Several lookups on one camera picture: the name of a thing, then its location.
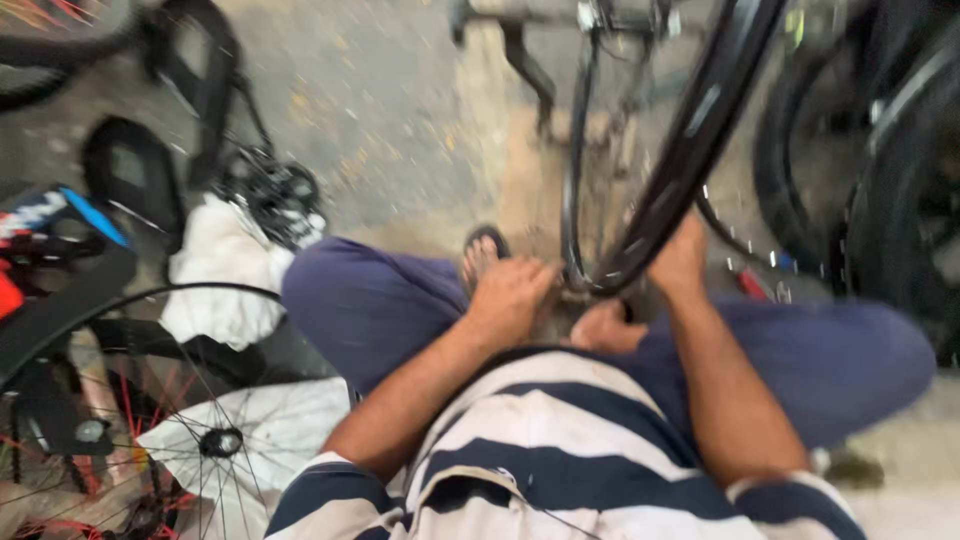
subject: leg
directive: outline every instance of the leg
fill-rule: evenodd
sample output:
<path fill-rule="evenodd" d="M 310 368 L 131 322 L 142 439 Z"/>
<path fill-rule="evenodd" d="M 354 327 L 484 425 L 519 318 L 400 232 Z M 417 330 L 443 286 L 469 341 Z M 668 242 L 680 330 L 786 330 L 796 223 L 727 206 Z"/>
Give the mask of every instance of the leg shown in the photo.
<path fill-rule="evenodd" d="M 290 320 L 361 394 L 444 333 L 467 308 L 448 260 L 327 238 L 283 280 Z"/>
<path fill-rule="evenodd" d="M 936 370 L 924 334 L 889 307 L 736 302 L 717 309 L 811 449 L 907 407 Z M 684 374 L 665 320 L 614 363 L 692 439 Z"/>

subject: knee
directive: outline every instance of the knee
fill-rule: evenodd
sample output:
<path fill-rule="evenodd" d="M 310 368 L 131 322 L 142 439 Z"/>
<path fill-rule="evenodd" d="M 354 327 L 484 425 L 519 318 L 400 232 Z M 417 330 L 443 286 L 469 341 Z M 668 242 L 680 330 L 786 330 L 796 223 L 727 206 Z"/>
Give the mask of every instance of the knee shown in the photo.
<path fill-rule="evenodd" d="M 297 316 L 298 306 L 315 305 L 357 280 L 358 265 L 370 259 L 373 248 L 337 237 L 327 237 L 300 250 L 283 276 L 280 296 Z"/>
<path fill-rule="evenodd" d="M 852 331 L 876 377 L 892 398 L 907 406 L 920 397 L 936 375 L 937 361 L 926 334 L 905 314 L 880 304 L 849 305 Z"/>

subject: wheel hub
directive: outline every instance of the wheel hub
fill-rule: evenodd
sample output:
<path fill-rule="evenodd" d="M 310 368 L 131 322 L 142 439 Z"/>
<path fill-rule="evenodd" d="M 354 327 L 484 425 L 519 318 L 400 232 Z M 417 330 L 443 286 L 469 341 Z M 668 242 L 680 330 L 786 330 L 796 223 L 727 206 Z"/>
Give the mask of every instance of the wheel hub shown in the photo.
<path fill-rule="evenodd" d="M 205 457 L 231 457 L 243 447 L 243 433 L 237 428 L 210 430 L 200 439 L 200 454 Z"/>

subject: navy and white striped shirt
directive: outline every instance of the navy and white striped shirt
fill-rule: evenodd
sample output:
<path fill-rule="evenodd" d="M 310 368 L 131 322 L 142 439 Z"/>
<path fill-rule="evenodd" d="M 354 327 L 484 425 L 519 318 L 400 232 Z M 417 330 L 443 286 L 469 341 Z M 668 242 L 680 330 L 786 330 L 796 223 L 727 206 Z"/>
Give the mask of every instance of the navy and white striped shirt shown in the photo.
<path fill-rule="evenodd" d="M 269 540 L 864 539 L 806 472 L 726 492 L 633 379 L 570 352 L 499 367 L 441 413 L 402 497 L 334 453 L 280 500 Z"/>

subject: foot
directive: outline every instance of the foot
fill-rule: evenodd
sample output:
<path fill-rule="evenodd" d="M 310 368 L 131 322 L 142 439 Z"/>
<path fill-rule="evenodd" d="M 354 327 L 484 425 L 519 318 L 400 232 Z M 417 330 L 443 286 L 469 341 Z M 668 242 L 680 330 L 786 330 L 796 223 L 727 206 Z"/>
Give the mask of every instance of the foot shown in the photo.
<path fill-rule="evenodd" d="M 464 281 L 470 290 L 476 289 L 480 277 L 498 260 L 496 242 L 489 236 L 473 240 L 464 251 Z"/>
<path fill-rule="evenodd" d="M 570 344 L 605 355 L 634 351 L 647 334 L 647 325 L 624 322 L 626 308 L 620 300 L 606 300 L 584 313 L 570 331 Z"/>

